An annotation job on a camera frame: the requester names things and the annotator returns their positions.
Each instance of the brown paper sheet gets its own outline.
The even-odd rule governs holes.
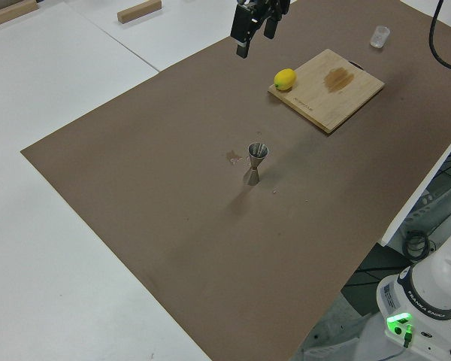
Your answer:
[[[399,1],[300,0],[248,59],[225,39],[23,154],[212,360],[285,361],[451,142],[429,22]],[[325,48],[386,84],[330,136],[267,92]],[[437,48],[451,62],[443,24]],[[248,187],[254,141],[270,154]]]

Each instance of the lemon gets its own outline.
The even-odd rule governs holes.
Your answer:
[[[283,69],[274,77],[274,85],[278,90],[288,90],[294,85],[296,76],[292,69]]]

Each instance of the metal jigger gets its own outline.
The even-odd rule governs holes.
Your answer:
[[[244,176],[244,182],[249,186],[255,186],[259,180],[257,167],[268,155],[269,149],[263,143],[252,143],[249,146],[250,169]]]

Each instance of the cutting board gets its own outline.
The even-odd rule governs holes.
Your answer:
[[[330,49],[301,65],[295,73],[297,80],[291,89],[281,91],[271,85],[269,92],[327,133],[344,123],[384,86]]]

